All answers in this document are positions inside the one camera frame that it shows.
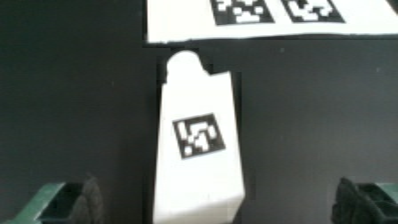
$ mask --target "black table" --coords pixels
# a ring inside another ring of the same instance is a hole
[[[159,83],[177,49],[241,74],[237,223],[331,223],[340,178],[398,182],[398,38],[145,44],[141,1],[0,3],[0,220],[54,181],[100,179],[111,223],[148,223]]]

